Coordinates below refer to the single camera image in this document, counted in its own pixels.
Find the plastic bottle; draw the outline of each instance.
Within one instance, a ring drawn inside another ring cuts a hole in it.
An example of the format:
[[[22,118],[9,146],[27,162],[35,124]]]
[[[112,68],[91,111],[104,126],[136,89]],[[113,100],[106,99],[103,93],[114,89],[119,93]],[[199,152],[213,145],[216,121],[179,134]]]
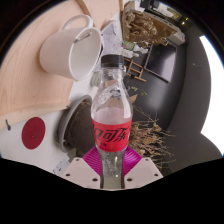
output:
[[[102,80],[91,107],[96,147],[101,156],[103,188],[121,188],[122,160],[128,145],[133,107],[123,83],[124,58],[101,58]]]

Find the white ceramic cup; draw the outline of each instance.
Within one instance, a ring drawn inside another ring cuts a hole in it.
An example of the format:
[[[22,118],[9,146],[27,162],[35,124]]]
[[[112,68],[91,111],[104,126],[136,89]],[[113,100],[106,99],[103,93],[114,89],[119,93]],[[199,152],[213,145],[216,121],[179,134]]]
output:
[[[71,23],[83,18],[87,22],[84,28],[69,29]],[[78,15],[44,42],[40,49],[40,64],[49,73],[79,81],[91,74],[100,51],[100,31],[93,27],[91,17]]]

